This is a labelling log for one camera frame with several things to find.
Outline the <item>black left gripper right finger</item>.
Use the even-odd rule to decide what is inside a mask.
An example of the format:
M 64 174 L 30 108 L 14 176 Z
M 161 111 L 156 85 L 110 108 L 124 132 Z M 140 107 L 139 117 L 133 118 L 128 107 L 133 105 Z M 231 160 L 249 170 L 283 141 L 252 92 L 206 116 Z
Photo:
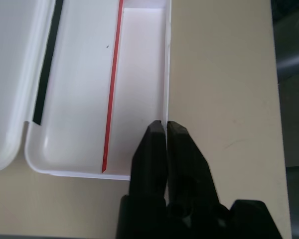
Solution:
M 188 130 L 175 121 L 167 123 L 167 161 L 170 201 L 216 203 L 209 165 Z

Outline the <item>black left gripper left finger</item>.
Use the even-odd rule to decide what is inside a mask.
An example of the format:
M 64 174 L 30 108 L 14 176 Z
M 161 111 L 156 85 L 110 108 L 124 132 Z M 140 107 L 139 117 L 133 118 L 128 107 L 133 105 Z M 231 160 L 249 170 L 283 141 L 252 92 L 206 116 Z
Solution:
M 130 195 L 163 197 L 167 184 L 165 130 L 161 121 L 150 123 L 132 158 Z

